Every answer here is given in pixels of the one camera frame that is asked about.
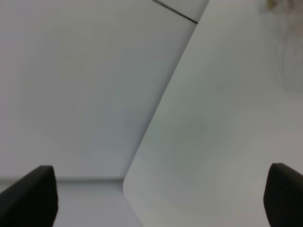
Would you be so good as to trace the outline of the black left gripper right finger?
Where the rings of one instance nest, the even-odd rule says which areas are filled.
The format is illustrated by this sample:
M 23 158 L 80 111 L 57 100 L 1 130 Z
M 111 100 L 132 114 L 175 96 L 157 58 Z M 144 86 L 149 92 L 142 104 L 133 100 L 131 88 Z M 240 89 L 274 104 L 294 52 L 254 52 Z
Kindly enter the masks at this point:
M 303 225 L 303 175 L 283 163 L 270 166 L 263 203 L 271 227 Z

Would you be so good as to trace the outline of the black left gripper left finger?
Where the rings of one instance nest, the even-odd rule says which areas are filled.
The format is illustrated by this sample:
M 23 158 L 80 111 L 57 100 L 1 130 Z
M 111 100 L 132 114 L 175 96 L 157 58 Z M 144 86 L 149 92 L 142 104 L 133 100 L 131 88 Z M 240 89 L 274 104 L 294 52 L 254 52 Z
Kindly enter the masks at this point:
M 58 208 L 54 168 L 39 166 L 0 193 L 0 225 L 52 227 Z

